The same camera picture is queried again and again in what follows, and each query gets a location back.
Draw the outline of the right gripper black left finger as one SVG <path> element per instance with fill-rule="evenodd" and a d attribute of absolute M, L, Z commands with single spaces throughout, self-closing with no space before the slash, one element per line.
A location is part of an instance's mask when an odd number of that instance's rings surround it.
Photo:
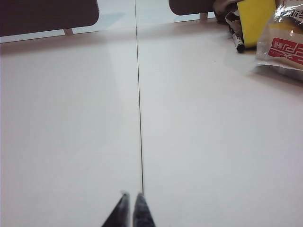
<path fill-rule="evenodd" d="M 130 195 L 122 192 L 122 196 L 113 208 L 102 227 L 128 227 L 130 224 Z"/>

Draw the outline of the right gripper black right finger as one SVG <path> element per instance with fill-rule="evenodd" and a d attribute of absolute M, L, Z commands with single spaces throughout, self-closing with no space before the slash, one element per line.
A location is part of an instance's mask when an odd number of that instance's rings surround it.
<path fill-rule="evenodd" d="M 133 227 L 156 227 L 146 199 L 138 193 L 134 205 Z"/>

